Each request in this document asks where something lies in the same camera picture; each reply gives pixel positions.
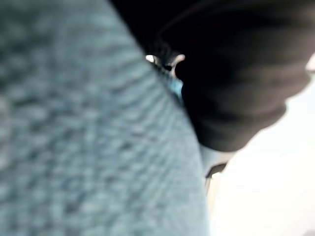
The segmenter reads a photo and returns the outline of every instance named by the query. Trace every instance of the white background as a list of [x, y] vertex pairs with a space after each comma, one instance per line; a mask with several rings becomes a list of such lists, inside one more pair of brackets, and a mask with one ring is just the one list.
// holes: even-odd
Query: white background
[[315, 231], [314, 82], [288, 102], [281, 121], [231, 160], [221, 177], [211, 236], [303, 236], [311, 229]]

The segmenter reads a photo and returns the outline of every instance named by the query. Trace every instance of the black jacket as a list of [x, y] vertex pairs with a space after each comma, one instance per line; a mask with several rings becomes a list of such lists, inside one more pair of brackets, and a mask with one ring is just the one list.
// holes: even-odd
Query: black jacket
[[285, 113], [309, 82], [314, 0], [113, 0], [143, 46], [163, 38], [199, 141], [236, 151]]

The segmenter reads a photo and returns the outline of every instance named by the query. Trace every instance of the black sleeve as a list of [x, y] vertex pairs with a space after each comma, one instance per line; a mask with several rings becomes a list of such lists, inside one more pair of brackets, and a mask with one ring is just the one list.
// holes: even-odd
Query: black sleeve
[[315, 1], [235, 2], [165, 34], [187, 56], [177, 75], [199, 141], [219, 151], [241, 149], [282, 117], [315, 52]]

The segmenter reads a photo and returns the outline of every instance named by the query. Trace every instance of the blue knit fabric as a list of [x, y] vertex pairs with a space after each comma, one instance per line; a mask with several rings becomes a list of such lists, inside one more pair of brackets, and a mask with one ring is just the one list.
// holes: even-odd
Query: blue knit fabric
[[0, 1], [0, 236], [206, 236], [184, 111], [104, 0]]

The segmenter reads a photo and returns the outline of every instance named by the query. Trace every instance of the knitted texture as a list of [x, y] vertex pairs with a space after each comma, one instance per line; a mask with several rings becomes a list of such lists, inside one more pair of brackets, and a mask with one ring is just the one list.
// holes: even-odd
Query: knitted texture
[[104, 0], [0, 1], [0, 236], [208, 235], [189, 120]]

